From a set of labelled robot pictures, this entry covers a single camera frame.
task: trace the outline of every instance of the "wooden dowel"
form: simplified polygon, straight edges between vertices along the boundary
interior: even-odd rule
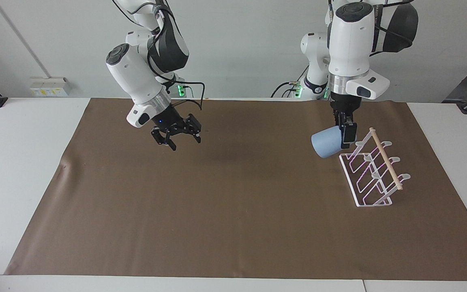
[[[387,168],[389,169],[389,172],[392,176],[392,179],[394,180],[397,190],[402,191],[403,185],[402,183],[400,183],[399,178],[397,177],[397,174],[394,170],[394,167],[392,166],[392,163],[390,163],[389,157],[385,152],[383,145],[381,144],[381,141],[378,138],[378,135],[376,134],[376,130],[372,127],[369,130],[371,131],[372,138],[374,138],[374,142],[376,142],[376,146],[378,146],[378,150],[379,153],[381,153],[381,157],[383,157],[383,160],[385,160],[385,164],[387,164]]]

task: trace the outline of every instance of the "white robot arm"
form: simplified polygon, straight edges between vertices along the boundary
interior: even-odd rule
[[[192,114],[183,119],[171,104],[171,96],[185,96],[183,86],[175,86],[185,82],[174,70],[183,68],[189,58],[172,11],[163,0],[119,2],[147,28],[128,33],[126,43],[114,48],[106,59],[112,76],[135,103],[127,121],[140,128],[153,120],[154,140],[172,150],[176,150],[176,145],[170,137],[180,133],[193,135],[200,143],[201,124]]]
[[[306,100],[319,99],[328,85],[328,35],[322,32],[308,33],[302,38],[300,48],[309,60],[309,68],[306,75],[300,78],[298,96]]]
[[[376,99],[390,85],[387,78],[370,69],[369,57],[380,52],[399,52],[412,45],[417,32],[418,15],[410,2],[332,0],[334,13],[328,12],[326,15],[330,56],[327,74],[330,105],[336,126],[340,129],[341,136],[338,138],[341,139],[341,148],[349,148],[356,140],[357,124],[353,113],[360,107],[362,98]],[[312,68],[321,68],[321,73],[326,73],[324,62],[320,63],[318,57],[314,60],[306,56],[310,64],[315,61],[318,63],[318,66]],[[313,136],[320,141],[321,134]],[[328,157],[341,148],[322,152],[315,147],[315,150]]]

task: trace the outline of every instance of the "brown paper mat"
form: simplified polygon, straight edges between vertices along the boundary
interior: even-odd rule
[[[187,103],[203,142],[176,152],[127,124],[131,106],[90,101],[6,274],[467,281],[467,210],[406,104],[356,112],[413,176],[364,209],[310,145],[327,102]]]

